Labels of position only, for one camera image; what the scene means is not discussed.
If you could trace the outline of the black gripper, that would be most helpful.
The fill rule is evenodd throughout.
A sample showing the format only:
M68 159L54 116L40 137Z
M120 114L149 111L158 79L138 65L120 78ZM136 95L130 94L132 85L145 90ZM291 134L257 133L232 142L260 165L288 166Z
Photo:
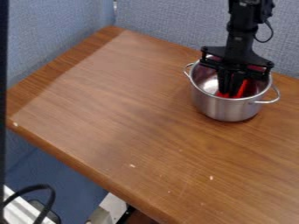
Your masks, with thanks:
M231 32L224 46L200 49L200 64L216 70L221 94L235 95L245 79L264 81L268 78L273 63L253 52L253 39L253 32Z

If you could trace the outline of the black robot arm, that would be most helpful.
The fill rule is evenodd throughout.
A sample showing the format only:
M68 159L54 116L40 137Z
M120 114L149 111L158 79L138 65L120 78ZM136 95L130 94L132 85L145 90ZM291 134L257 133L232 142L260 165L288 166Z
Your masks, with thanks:
M219 79L219 94L236 98L244 89L247 81L267 81L275 63L253 52L253 41L257 39L257 28L268 22L275 4L272 0L228 0L229 19L227 23L227 44L224 46L204 46L200 65L216 71Z

